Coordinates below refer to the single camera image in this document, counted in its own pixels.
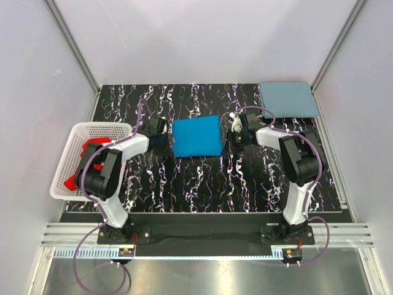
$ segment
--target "metal frame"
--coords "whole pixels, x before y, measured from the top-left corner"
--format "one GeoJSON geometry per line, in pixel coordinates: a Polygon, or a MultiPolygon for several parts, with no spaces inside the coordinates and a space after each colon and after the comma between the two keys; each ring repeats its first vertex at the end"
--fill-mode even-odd
{"type": "Polygon", "coordinates": [[[80,52],[68,26],[66,21],[64,20],[63,15],[61,14],[56,1],[55,0],[45,0],[45,3],[47,4],[47,7],[49,11],[51,12],[53,18],[56,21],[56,24],[58,25],[61,34],[63,35],[65,41],[67,42],[67,45],[69,46],[69,49],[71,50],[73,56],[75,57],[76,61],[78,62],[78,65],[80,66],[80,69],[82,70],[83,74],[85,75],[87,82],[89,83],[91,89],[93,89],[95,94],[98,94],[100,90],[100,86],[98,85],[96,79],[94,78],[93,73],[90,71],[90,68],[88,67],[82,53],[80,52]]]}
{"type": "Polygon", "coordinates": [[[355,3],[354,8],[352,9],[351,13],[349,14],[347,20],[345,21],[343,28],[341,29],[336,41],[334,42],[333,47],[330,49],[330,52],[327,55],[327,58],[325,59],[325,62],[322,65],[322,68],[319,70],[318,75],[315,78],[313,86],[311,87],[312,90],[316,90],[318,88],[319,84],[321,83],[321,80],[324,78],[325,73],[327,72],[329,66],[332,64],[333,59],[335,58],[341,45],[343,45],[346,37],[348,36],[349,32],[351,31],[351,28],[355,24],[355,21],[357,20],[359,14],[363,10],[363,8],[365,7],[367,2],[368,2],[368,0],[357,0],[357,2],[355,3]]]}
{"type": "MultiPolygon", "coordinates": [[[[315,245],[303,245],[304,248],[319,248],[326,242],[326,227],[323,223],[310,224],[313,228],[315,245]]],[[[49,223],[41,247],[76,247],[81,239],[97,223],[49,223]]],[[[368,227],[364,223],[329,223],[330,243],[329,248],[372,248],[374,247],[368,227]]],[[[92,233],[84,245],[90,247],[108,247],[108,245],[97,244],[98,232],[92,233]]],[[[125,248],[132,248],[130,245],[122,245],[125,248]]],[[[272,248],[290,248],[288,245],[275,245],[272,248]]]]}
{"type": "MultiPolygon", "coordinates": [[[[311,225],[316,240],[315,245],[306,246],[304,248],[322,248],[326,242],[326,228],[324,224],[311,225]]],[[[49,269],[53,258],[56,257],[56,248],[62,247],[76,247],[78,241],[87,234],[92,228],[96,227],[95,223],[50,223],[45,231],[44,239],[41,247],[41,258],[36,269],[36,274],[30,288],[30,295],[41,295],[44,291],[46,279],[49,274],[49,269]]],[[[378,258],[375,253],[374,244],[368,231],[366,224],[361,223],[344,223],[344,224],[329,224],[330,229],[330,244],[329,248],[356,248],[360,254],[368,283],[372,290],[372,294],[390,294],[385,278],[381,271],[378,258]]],[[[87,244],[95,249],[102,247],[107,249],[108,245],[96,244],[97,233],[92,234],[87,239],[87,244]]],[[[225,256],[225,257],[135,257],[135,259],[209,259],[209,260],[278,260],[282,252],[281,248],[290,248],[288,245],[272,246],[272,255],[269,257],[255,257],[255,256],[225,256]]]]}
{"type": "Polygon", "coordinates": [[[348,197],[349,196],[348,189],[346,188],[345,181],[342,177],[343,174],[341,172],[340,164],[338,163],[337,155],[332,146],[332,140],[330,138],[329,132],[327,131],[324,115],[322,113],[321,106],[319,105],[318,98],[315,94],[315,91],[313,91],[313,96],[319,111],[319,116],[315,119],[315,121],[319,134],[321,136],[321,141],[324,147],[326,158],[329,161],[329,168],[330,171],[332,172],[338,197],[340,198],[341,208],[342,209],[347,208],[351,214],[352,220],[356,222],[355,212],[353,210],[351,200],[348,197]]]}

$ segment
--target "gray panel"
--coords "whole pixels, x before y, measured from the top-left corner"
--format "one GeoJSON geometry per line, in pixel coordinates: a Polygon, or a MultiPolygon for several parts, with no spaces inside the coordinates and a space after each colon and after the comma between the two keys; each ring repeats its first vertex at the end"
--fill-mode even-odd
{"type": "MultiPolygon", "coordinates": [[[[309,260],[317,254],[305,250],[309,260]]],[[[107,266],[91,272],[102,261],[79,260],[83,283],[98,293],[115,290],[122,271],[107,266]]],[[[360,257],[355,250],[331,249],[316,264],[294,267],[268,266],[256,261],[131,261],[131,289],[119,294],[371,294],[360,257]]],[[[76,284],[70,259],[54,259],[45,295],[86,294],[76,284]]]]}

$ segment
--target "folded cloth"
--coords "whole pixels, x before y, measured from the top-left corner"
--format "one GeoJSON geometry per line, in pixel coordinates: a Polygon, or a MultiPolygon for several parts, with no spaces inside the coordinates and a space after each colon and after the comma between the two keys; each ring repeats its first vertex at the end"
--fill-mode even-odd
{"type": "MultiPolygon", "coordinates": [[[[307,82],[262,82],[261,104],[277,118],[315,118],[317,105],[307,82]]],[[[265,118],[271,114],[263,112],[265,118]]]]}
{"type": "Polygon", "coordinates": [[[175,157],[221,154],[219,116],[175,120],[172,131],[175,157]]]}

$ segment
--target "black table surface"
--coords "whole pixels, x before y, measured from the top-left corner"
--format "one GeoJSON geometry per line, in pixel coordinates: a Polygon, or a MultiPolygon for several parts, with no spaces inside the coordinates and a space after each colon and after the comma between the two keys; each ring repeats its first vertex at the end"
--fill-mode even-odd
{"type": "MultiPolygon", "coordinates": [[[[175,119],[218,115],[223,144],[231,126],[229,113],[242,106],[260,105],[259,84],[104,85],[93,120],[134,127],[140,98],[147,100],[153,115],[165,117],[170,126],[175,119]]],[[[142,118],[147,122],[146,110],[142,118]]],[[[323,150],[313,119],[278,119],[274,126],[312,129],[323,150]]],[[[173,146],[171,127],[169,139],[173,146]]],[[[238,157],[138,155],[126,164],[120,200],[130,213],[277,212],[284,208],[288,190],[280,153],[268,147],[246,146],[238,157]]],[[[309,210],[341,211],[330,170],[317,184],[309,210]]],[[[93,212],[96,208],[91,202],[68,202],[66,211],[93,212]]]]}

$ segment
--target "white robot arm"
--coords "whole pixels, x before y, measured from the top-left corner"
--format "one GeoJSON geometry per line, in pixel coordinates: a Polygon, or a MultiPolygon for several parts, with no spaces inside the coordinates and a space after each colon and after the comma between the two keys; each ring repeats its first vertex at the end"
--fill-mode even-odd
{"type": "MultiPolygon", "coordinates": [[[[260,128],[260,122],[254,113],[238,115],[231,113],[230,117],[233,119],[233,124],[227,132],[223,154],[243,152],[244,146],[248,144],[268,146],[281,151],[283,170],[290,183],[287,204],[282,211],[282,222],[276,235],[286,239],[288,236],[301,234],[307,227],[303,211],[307,211],[315,188],[315,185],[313,187],[310,185],[319,171],[317,156],[313,154],[308,144],[295,135],[278,132],[270,127],[260,128]]],[[[316,148],[323,164],[322,171],[325,171],[328,167],[327,161],[319,148],[314,132],[305,130],[301,134],[316,148]]]]}
{"type": "MultiPolygon", "coordinates": [[[[98,201],[105,211],[108,231],[111,232],[110,235],[117,237],[116,240],[127,240],[132,231],[128,213],[116,193],[121,165],[124,165],[128,159],[147,151],[155,151],[156,154],[170,154],[166,125],[165,119],[151,117],[149,124],[141,126],[133,138],[108,147],[97,155],[87,168],[85,190],[91,198],[98,201]],[[95,164],[102,166],[102,169],[96,168],[95,164]]],[[[87,145],[76,171],[76,186],[80,187],[82,172],[88,160],[101,147],[102,145],[98,143],[87,145]]]]}

